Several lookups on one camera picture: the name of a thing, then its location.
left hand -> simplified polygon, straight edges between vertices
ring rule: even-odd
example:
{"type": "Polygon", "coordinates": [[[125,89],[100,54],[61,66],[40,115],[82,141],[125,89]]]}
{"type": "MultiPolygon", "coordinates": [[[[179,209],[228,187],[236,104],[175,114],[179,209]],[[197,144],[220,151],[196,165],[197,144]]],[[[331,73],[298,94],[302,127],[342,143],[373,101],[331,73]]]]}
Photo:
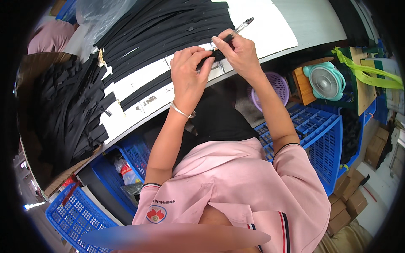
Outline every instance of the left hand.
{"type": "Polygon", "coordinates": [[[175,90],[176,107],[189,115],[192,114],[203,95],[215,57],[208,58],[197,73],[197,64],[212,54],[201,47],[188,47],[177,51],[170,61],[171,77],[175,90]]]}

white table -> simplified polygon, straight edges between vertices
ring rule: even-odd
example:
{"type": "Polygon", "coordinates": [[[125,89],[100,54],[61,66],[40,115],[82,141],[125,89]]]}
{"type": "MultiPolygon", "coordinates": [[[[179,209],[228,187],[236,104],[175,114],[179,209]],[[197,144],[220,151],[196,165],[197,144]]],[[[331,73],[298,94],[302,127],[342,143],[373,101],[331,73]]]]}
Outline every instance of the white table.
{"type": "MultiPolygon", "coordinates": [[[[347,39],[343,27],[328,0],[273,0],[273,3],[279,9],[293,31],[298,41],[298,46],[261,58],[259,60],[260,63],[309,47],[347,39]]],[[[207,87],[234,74],[236,74],[236,72],[231,70],[226,74],[216,77],[208,82],[207,87]]],[[[158,92],[172,91],[167,88],[162,88],[158,92]]],[[[136,124],[129,126],[127,130],[123,131],[118,137],[114,138],[107,144],[103,144],[96,156],[106,151],[148,120],[168,109],[169,106],[169,102],[162,104],[161,107],[154,109],[154,111],[148,116],[144,117],[136,124]]]]}

black pants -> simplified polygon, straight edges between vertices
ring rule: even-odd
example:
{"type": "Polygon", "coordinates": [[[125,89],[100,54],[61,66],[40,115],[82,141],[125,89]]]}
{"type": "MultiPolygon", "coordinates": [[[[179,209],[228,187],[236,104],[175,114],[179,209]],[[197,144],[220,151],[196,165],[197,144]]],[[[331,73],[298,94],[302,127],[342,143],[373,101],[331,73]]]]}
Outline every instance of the black pants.
{"type": "MultiPolygon", "coordinates": [[[[185,157],[195,146],[213,140],[240,141],[250,138],[259,139],[259,134],[250,127],[243,115],[234,109],[225,97],[216,93],[212,88],[206,88],[196,109],[196,116],[191,123],[197,130],[195,136],[184,130],[183,141],[175,165],[185,157]]],[[[144,137],[152,147],[160,130],[155,128],[144,137]]]]}

shirt sleeve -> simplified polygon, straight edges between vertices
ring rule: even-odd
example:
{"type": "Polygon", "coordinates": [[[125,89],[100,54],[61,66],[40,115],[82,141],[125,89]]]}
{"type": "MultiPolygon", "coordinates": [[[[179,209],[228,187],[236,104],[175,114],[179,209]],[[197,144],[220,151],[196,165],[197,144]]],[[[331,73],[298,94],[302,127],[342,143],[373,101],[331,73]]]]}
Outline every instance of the shirt sleeve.
{"type": "Polygon", "coordinates": [[[132,220],[132,225],[140,225],[145,220],[146,212],[151,206],[156,194],[160,189],[158,184],[146,184],[142,187],[139,195],[138,210],[132,220]]]}
{"type": "Polygon", "coordinates": [[[330,202],[325,189],[307,153],[298,144],[283,147],[274,157],[273,167],[294,197],[295,215],[289,216],[291,232],[295,232],[292,236],[307,233],[308,238],[293,246],[299,249],[297,252],[312,252],[329,222],[330,202]]]}

silver bracelet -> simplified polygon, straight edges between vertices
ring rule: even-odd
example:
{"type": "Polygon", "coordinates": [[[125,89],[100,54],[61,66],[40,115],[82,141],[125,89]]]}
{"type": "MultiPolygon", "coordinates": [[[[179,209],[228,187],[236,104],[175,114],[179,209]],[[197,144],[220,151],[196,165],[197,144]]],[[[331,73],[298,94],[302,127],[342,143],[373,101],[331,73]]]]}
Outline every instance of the silver bracelet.
{"type": "Polygon", "coordinates": [[[186,116],[188,119],[192,119],[192,118],[194,118],[194,117],[196,116],[196,112],[195,112],[195,111],[194,111],[192,114],[190,114],[190,115],[187,115],[187,114],[183,113],[182,111],[180,111],[180,110],[176,107],[174,101],[172,101],[172,102],[170,103],[170,106],[173,107],[173,109],[175,109],[178,113],[181,113],[181,114],[183,114],[184,116],[186,116]]]}

